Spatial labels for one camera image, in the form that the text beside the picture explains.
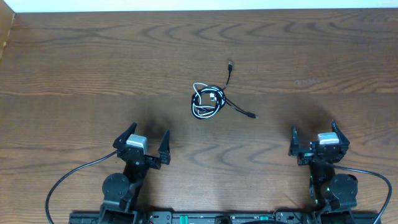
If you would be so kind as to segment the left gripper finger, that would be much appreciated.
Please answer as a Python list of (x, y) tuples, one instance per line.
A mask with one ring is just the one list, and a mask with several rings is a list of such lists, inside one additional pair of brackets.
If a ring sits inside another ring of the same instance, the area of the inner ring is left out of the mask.
[(160, 147), (158, 149), (160, 162), (166, 165), (169, 165), (171, 160), (169, 140), (170, 140), (170, 131), (167, 129), (164, 134), (163, 140), (160, 144)]
[(114, 140), (113, 147), (115, 149), (122, 149), (122, 148), (126, 147), (127, 139), (130, 137), (130, 135), (135, 133), (136, 127), (137, 127), (137, 124), (132, 123), (130, 125), (130, 127), (128, 127), (127, 130), (125, 130), (125, 132), (123, 132), (119, 137), (117, 137)]

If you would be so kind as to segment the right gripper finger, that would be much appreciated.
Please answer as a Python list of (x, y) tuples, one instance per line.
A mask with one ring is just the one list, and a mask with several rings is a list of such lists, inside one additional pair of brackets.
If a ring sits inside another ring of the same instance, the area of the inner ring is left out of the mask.
[(289, 156), (296, 156), (300, 152), (297, 128), (292, 126), (292, 134), (289, 147)]
[(340, 144), (344, 145), (344, 146), (349, 146), (349, 140), (348, 138), (341, 132), (341, 130), (339, 129), (339, 127), (337, 126), (335, 120), (331, 121), (331, 129), (334, 133), (336, 133)]

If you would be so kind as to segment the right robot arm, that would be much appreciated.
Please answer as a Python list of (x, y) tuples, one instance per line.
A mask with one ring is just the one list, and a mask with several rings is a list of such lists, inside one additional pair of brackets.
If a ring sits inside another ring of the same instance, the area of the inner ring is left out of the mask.
[(300, 166), (310, 168), (310, 196), (317, 205), (318, 216), (347, 211), (357, 206), (358, 180), (350, 174), (337, 174), (334, 164), (347, 153), (350, 141), (335, 121), (329, 133), (320, 133), (317, 140), (301, 147), (296, 127), (292, 127), (289, 156), (297, 158)]

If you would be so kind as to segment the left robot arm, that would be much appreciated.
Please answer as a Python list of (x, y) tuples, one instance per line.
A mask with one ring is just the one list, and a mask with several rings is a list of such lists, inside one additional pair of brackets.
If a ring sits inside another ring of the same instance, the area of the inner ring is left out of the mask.
[(116, 155), (126, 165), (122, 173), (113, 173), (103, 182), (103, 203), (99, 223), (147, 223), (146, 212), (137, 209), (139, 192), (149, 169), (159, 170), (170, 164), (170, 131), (166, 130), (157, 157), (147, 155), (147, 138), (136, 135), (136, 123), (132, 123), (114, 140)]

